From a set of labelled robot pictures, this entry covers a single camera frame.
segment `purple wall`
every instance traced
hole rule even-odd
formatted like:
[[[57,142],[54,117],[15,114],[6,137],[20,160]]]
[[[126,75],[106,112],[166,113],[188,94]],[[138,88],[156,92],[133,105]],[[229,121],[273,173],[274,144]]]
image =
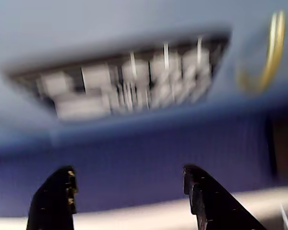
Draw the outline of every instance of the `purple wall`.
[[[36,151],[0,159],[0,217],[26,216],[33,193],[65,164],[77,173],[79,212],[183,198],[186,163],[200,165],[231,192],[277,184],[259,116]]]

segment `white floor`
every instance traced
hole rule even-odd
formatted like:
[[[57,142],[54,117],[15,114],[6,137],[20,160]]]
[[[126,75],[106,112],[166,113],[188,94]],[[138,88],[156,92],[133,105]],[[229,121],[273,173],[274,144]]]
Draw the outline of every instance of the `white floor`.
[[[234,196],[258,220],[288,209],[288,187],[237,193]],[[27,218],[0,218],[0,230],[25,230]],[[189,200],[74,215],[75,230],[195,230]]]

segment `clip jaw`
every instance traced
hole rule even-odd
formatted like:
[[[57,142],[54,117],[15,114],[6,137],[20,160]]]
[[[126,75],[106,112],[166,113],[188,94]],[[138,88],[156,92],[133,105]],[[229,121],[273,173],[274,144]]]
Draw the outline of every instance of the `clip jaw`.
[[[185,165],[184,193],[189,195],[191,213],[198,230],[265,230],[222,185],[205,170]]]
[[[27,230],[73,230],[76,192],[73,168],[66,166],[55,171],[33,196]]]

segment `blue wall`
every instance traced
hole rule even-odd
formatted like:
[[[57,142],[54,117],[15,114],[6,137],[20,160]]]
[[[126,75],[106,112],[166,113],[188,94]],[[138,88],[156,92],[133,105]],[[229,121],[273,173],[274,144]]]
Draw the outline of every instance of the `blue wall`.
[[[278,184],[264,118],[189,125],[86,145],[0,158],[0,217],[26,216],[30,198],[61,165],[77,173],[79,212],[184,198],[182,167],[200,165],[231,192]]]

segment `metal ring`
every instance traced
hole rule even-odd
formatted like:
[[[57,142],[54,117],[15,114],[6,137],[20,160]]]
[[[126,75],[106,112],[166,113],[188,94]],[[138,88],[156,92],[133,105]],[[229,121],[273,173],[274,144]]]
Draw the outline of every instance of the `metal ring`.
[[[250,84],[249,75],[246,71],[238,72],[238,84],[241,88],[251,92],[263,92],[272,83],[277,67],[279,66],[285,36],[285,13],[280,11],[272,15],[270,23],[269,44],[267,59],[262,70],[259,83]]]

